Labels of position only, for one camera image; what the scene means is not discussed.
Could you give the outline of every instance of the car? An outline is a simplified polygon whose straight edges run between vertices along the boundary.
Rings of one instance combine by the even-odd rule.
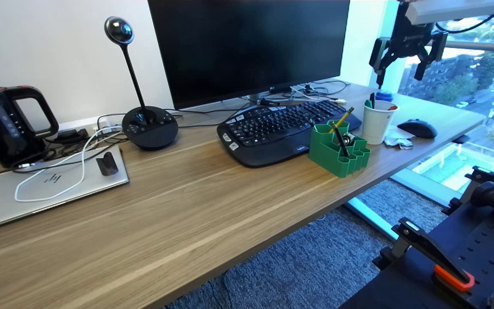
[[[456,107],[458,108],[465,108],[466,106],[468,106],[468,102],[458,102],[457,105],[455,105]]]

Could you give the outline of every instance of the ergonomic keyboard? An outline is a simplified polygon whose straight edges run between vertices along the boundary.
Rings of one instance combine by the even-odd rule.
[[[256,107],[239,113],[217,127],[218,137],[230,155],[246,167],[256,168],[277,164],[308,151],[310,119],[316,124],[340,119],[346,109],[320,100],[293,106]],[[349,130],[361,125],[350,114],[345,119]]]

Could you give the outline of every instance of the white cup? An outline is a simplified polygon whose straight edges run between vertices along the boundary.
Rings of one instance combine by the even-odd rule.
[[[396,104],[386,100],[376,100],[375,108],[364,106],[361,137],[367,140],[368,144],[378,145],[384,141],[386,129],[388,129],[394,113],[400,109],[398,107],[388,111],[392,106],[396,106]]]

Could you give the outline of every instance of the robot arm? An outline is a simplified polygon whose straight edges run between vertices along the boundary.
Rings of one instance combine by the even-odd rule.
[[[446,31],[433,31],[437,21],[494,14],[494,0],[399,0],[392,37],[375,41],[369,64],[377,73],[379,88],[386,68],[398,58],[417,56],[415,79],[421,80],[433,61],[440,61]],[[431,51],[425,46],[432,41]]]

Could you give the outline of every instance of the black mouse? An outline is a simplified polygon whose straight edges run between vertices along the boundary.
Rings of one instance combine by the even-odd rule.
[[[408,121],[399,124],[398,127],[416,137],[422,137],[423,139],[433,139],[437,135],[435,127],[419,119],[409,119]]]

